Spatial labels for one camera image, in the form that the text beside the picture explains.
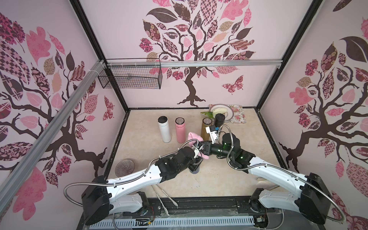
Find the pink towel cloth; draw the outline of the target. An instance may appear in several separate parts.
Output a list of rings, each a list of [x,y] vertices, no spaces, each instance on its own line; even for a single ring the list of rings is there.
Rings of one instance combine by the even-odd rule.
[[[194,139],[198,140],[199,142],[204,141],[204,140],[203,140],[203,138],[202,138],[200,135],[198,135],[198,134],[196,134],[196,133],[193,133],[193,132],[189,132],[189,133],[188,133],[187,140],[194,140]],[[189,143],[189,145],[190,145],[191,147],[192,147],[193,145],[195,145],[195,144],[196,144],[196,142],[195,142],[195,141],[192,141],[192,142],[190,142],[190,143]],[[205,160],[208,160],[208,159],[209,159],[209,156],[204,155],[203,153],[199,153],[199,154],[198,154],[198,156],[202,157],[202,158],[203,158],[203,159],[205,159]]]

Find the blue thermos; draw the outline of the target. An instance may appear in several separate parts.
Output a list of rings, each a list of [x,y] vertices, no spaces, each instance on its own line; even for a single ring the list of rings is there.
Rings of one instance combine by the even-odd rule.
[[[193,164],[190,164],[188,168],[192,174],[197,174],[199,172],[200,165],[201,165],[201,162],[193,163]]]

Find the gold thermos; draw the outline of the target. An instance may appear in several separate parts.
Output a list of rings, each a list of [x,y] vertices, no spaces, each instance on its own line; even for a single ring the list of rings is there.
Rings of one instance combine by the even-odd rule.
[[[207,133],[206,128],[212,125],[212,119],[206,117],[202,120],[202,126],[201,126],[201,138],[204,141],[208,141],[210,139],[209,133]]]

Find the pink thermos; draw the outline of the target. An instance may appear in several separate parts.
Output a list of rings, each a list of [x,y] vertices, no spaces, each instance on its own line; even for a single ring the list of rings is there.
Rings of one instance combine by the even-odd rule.
[[[178,143],[184,143],[186,141],[186,124],[185,119],[178,117],[175,120],[175,131]]]

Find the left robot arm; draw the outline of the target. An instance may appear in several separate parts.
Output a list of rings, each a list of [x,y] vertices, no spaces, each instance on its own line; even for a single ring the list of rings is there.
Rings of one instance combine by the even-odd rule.
[[[96,224],[113,213],[143,214],[149,206],[142,188],[174,179],[179,173],[199,163],[198,149],[183,147],[172,156],[161,157],[147,169],[128,176],[94,179],[81,195],[84,223]]]

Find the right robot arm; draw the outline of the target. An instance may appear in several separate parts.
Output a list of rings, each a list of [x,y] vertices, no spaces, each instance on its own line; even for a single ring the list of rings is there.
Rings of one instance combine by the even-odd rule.
[[[326,223],[331,195],[320,176],[294,173],[270,164],[240,148],[240,141],[229,133],[224,135],[221,144],[201,141],[195,142],[194,147],[200,157],[215,155],[226,159],[233,169],[259,176],[286,190],[272,192],[257,188],[248,201],[252,211],[261,213],[271,208],[286,209],[300,213],[313,223]]]

